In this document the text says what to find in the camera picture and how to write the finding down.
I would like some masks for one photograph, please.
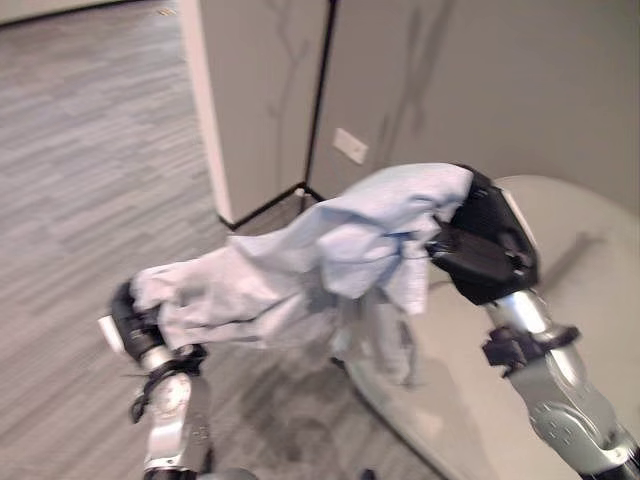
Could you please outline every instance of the gray wall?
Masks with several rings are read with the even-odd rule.
[[[0,23],[121,0],[0,0]]]
[[[302,180],[326,1],[199,5],[235,221]]]
[[[626,0],[342,0],[312,186],[393,163],[569,180],[639,210],[638,17]],[[343,127],[363,166],[331,147]]]

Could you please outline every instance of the black bracket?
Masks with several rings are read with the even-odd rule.
[[[559,327],[551,338],[540,340],[530,332],[517,332],[510,327],[500,327],[489,333],[491,340],[482,346],[489,365],[504,366],[504,376],[525,367],[528,363],[554,348],[561,348],[573,343],[580,331],[576,327]]]

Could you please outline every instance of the baseboard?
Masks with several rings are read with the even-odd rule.
[[[295,192],[298,189],[304,190],[305,194],[309,195],[310,197],[312,197],[317,202],[323,202],[325,200],[322,197],[322,195],[320,195],[318,192],[313,190],[306,183],[300,182],[300,183],[296,183],[294,186],[288,188],[287,190],[285,190],[284,192],[282,192],[280,195],[278,195],[277,197],[273,198],[272,200],[269,200],[267,203],[265,203],[261,207],[256,208],[254,211],[252,211],[251,213],[245,215],[244,217],[242,217],[237,222],[231,222],[231,221],[227,220],[226,218],[224,218],[220,214],[218,214],[218,219],[220,220],[220,223],[222,223],[229,230],[235,231],[238,228],[240,228],[243,225],[245,225],[246,223],[248,223],[251,220],[253,220],[254,218],[256,218],[258,215],[263,214],[264,212],[269,210],[271,207],[277,205],[278,203],[280,203],[281,201],[283,201],[287,197],[290,197],[291,195],[295,194]]]

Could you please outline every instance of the white table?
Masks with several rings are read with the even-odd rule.
[[[539,291],[557,323],[583,334],[578,349],[593,383],[640,439],[640,225],[585,189],[544,177],[497,182],[535,236]],[[430,280],[445,278],[433,272]],[[487,314],[448,284],[432,289],[428,312],[411,319],[419,385],[391,384],[366,359],[347,367],[354,383],[418,452],[452,480],[575,480],[534,434],[523,401],[480,346]]]

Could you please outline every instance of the wall outlet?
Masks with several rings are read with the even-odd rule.
[[[369,149],[364,143],[342,128],[336,128],[336,134],[333,137],[333,146],[358,165],[364,163],[367,150]]]

